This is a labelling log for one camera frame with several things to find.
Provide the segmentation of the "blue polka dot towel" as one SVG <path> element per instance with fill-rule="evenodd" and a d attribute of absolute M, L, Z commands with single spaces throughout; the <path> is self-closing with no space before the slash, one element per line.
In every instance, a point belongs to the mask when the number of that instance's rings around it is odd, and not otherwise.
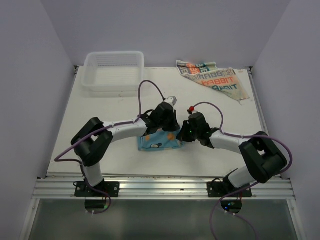
<path fill-rule="evenodd" d="M 141 152 L 156 152 L 176 150 L 183 147 L 183 143 L 176 137 L 180 130 L 174 132 L 158 130 L 156 133 L 137 137 L 137 148 Z"/>

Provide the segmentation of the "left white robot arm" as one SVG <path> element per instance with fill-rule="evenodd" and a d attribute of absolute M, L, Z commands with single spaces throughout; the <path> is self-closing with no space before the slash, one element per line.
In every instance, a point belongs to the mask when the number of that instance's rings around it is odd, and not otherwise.
<path fill-rule="evenodd" d="M 95 197 L 103 193 L 100 161 L 111 143 L 132 137 L 150 137 L 161 130 L 173 133 L 180 129 L 174 109 L 176 102 L 175 97 L 166 98 L 150 114 L 142 114 L 137 122 L 115 122 L 107 129 L 105 122 L 94 117 L 84 125 L 73 137 L 71 144 L 76 145 L 74 152 L 82 161 L 88 181 L 87 192 Z"/>

